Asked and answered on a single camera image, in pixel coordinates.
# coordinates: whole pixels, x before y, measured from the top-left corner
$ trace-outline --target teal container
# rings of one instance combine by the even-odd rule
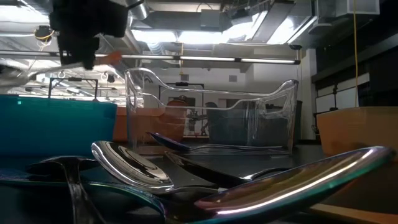
[[[91,156],[112,141],[117,105],[0,95],[0,155]]]

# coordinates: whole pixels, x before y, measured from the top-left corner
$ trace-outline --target cable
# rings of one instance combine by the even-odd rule
[[[61,71],[59,74],[58,74],[58,78],[65,78],[66,77],[66,74],[63,72],[63,71]]]
[[[51,32],[51,34],[49,34],[49,35],[46,35],[45,37],[37,37],[36,36],[36,30],[34,30],[33,31],[33,34],[35,35],[35,37],[37,38],[37,39],[42,39],[42,40],[44,40],[44,39],[48,39],[49,37],[51,37],[53,34],[54,34],[54,30]]]
[[[39,46],[39,52],[43,51],[44,48],[45,48],[46,46],[49,45],[49,44],[47,44],[48,39],[49,39],[49,37],[46,38],[45,42],[44,42],[43,45],[41,45],[41,46],[39,46],[39,45],[37,44],[37,42],[36,42],[36,44]],[[33,64],[34,64],[36,61],[37,61],[37,59],[33,60],[33,62],[29,65],[28,69],[26,70],[26,74],[29,74],[30,70],[31,70],[32,67],[33,67]]]
[[[358,97],[358,47],[356,39],[356,0],[354,0],[354,55],[355,55],[355,107]]]
[[[300,49],[300,61],[303,61],[303,48]],[[301,98],[303,99],[303,63],[300,63],[300,86],[301,86]],[[303,116],[301,116],[301,132],[300,137],[303,139]]]
[[[198,5],[198,7],[197,7],[197,12],[198,12],[198,10],[199,10],[199,7],[200,7],[202,4],[206,4],[211,10],[213,10],[213,8],[211,7],[211,5],[209,5],[208,3],[205,3],[205,2],[201,2],[201,3],[199,3],[199,5]]]
[[[102,81],[106,81],[108,79],[108,73],[107,72],[104,72],[102,75],[101,75],[101,80]]]
[[[181,43],[181,56],[183,55],[183,52],[184,52],[184,43]],[[180,70],[180,75],[183,75],[183,72],[182,72],[182,64],[183,64],[183,61],[181,60],[181,61],[180,61],[180,68],[181,68],[181,70]]]

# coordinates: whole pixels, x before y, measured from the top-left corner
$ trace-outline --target utensil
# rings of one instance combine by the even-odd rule
[[[174,194],[187,191],[215,194],[219,190],[224,190],[201,185],[176,188],[161,168],[132,150],[113,142],[96,141],[91,145],[91,151],[95,159],[112,176],[125,184],[152,194]]]
[[[283,171],[287,171],[289,169],[291,169],[291,167],[289,168],[285,168],[285,167],[275,167],[275,168],[270,168],[270,169],[266,169],[266,170],[262,170],[260,172],[257,172],[255,174],[251,174],[248,175],[246,177],[236,177],[233,175],[229,175],[229,174],[225,174],[222,173],[220,171],[217,170],[213,170],[213,169],[209,169],[207,167],[204,167],[202,165],[200,165],[197,162],[194,162],[190,159],[186,159],[184,157],[178,156],[176,154],[173,154],[171,152],[165,152],[165,155],[176,165],[178,165],[179,167],[185,169],[186,171],[188,171],[189,173],[200,177],[202,179],[205,179],[209,182],[215,183],[217,185],[219,185],[220,187],[223,188],[231,188],[231,187],[235,187],[241,184],[245,184],[248,183],[250,181],[253,181],[254,179],[262,176],[262,175],[266,175],[266,174],[270,174],[273,172],[283,172]]]
[[[159,211],[172,223],[265,223],[303,210],[336,192],[351,180],[391,161],[386,147],[359,149],[300,166],[271,177],[225,190],[195,203],[170,203],[123,184],[90,182],[87,187],[108,187]],[[0,182],[20,184],[17,175],[0,172]]]
[[[239,150],[239,151],[247,151],[247,152],[258,152],[258,151],[273,151],[270,152],[270,155],[286,155],[286,152],[277,150],[278,147],[257,147],[257,146],[233,146],[233,145],[222,145],[222,144],[205,144],[197,147],[190,147],[187,145],[184,145],[182,143],[179,143],[177,141],[174,141],[173,139],[169,139],[168,137],[165,137],[159,133],[151,133],[147,132],[147,134],[150,134],[152,138],[154,138],[159,144],[169,148],[173,149],[175,151],[180,151],[180,152],[190,152],[190,151],[196,151],[200,149],[233,149],[233,150]]]
[[[79,168],[89,169],[98,166],[95,160],[83,157],[60,156],[46,159],[26,167],[30,174],[66,177],[72,197],[73,222],[75,224],[105,223],[88,194],[81,185]]]

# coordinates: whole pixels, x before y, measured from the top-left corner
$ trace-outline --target spoon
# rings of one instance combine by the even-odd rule
[[[174,194],[197,191],[215,194],[220,190],[208,186],[174,187],[170,177],[151,161],[132,150],[109,141],[96,141],[91,145],[95,159],[121,182],[152,194]]]
[[[257,147],[257,146],[233,146],[233,145],[222,145],[222,144],[205,144],[197,147],[189,147],[187,145],[184,145],[182,143],[179,143],[177,141],[174,141],[173,139],[169,139],[168,137],[165,137],[159,133],[150,133],[147,132],[147,134],[150,134],[152,138],[155,139],[159,144],[169,148],[173,149],[175,151],[181,151],[181,152],[190,152],[190,151],[196,151],[200,149],[211,149],[211,148],[219,148],[219,149],[232,149],[232,150],[239,150],[239,151],[246,151],[246,152],[259,152],[259,151],[264,151],[264,150],[270,150],[274,151],[273,153],[269,153],[270,155],[285,155],[287,154],[284,151],[277,150],[280,148],[279,146],[277,147],[270,147],[270,146],[265,146],[265,147]]]
[[[248,175],[246,177],[236,177],[233,175],[225,174],[217,170],[209,169],[207,167],[204,167],[200,165],[197,162],[194,162],[190,159],[186,159],[184,157],[178,156],[176,154],[173,154],[171,152],[165,152],[165,155],[176,165],[179,167],[185,169],[189,173],[200,177],[202,179],[205,179],[209,182],[212,182],[214,184],[219,185],[220,187],[223,188],[231,188],[235,187],[237,185],[245,184],[250,181],[253,181],[254,179],[270,174],[273,172],[282,172],[282,171],[287,171],[291,168],[284,168],[284,167],[275,167],[275,168],[270,168],[266,170],[262,170],[260,172],[257,172],[255,174]]]
[[[98,166],[98,163],[92,159],[60,156],[28,165],[26,171],[30,174],[52,175],[56,177],[59,177],[63,173],[72,197],[73,222],[75,224],[105,223],[103,217],[85,192],[80,180],[79,170],[81,167],[83,170],[96,166]]]
[[[85,187],[107,187],[134,197],[160,212],[170,223],[265,223],[322,201],[339,187],[377,169],[394,156],[394,150],[386,147],[358,149],[255,180],[194,203],[171,203],[123,184],[89,182]],[[0,182],[21,184],[21,178],[0,172]]]

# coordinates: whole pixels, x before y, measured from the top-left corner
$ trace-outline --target clear plastic container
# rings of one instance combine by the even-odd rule
[[[141,154],[158,146],[149,133],[190,146],[185,153],[292,152],[297,80],[287,80],[272,93],[166,84],[146,68],[130,68],[126,80],[129,142]]]

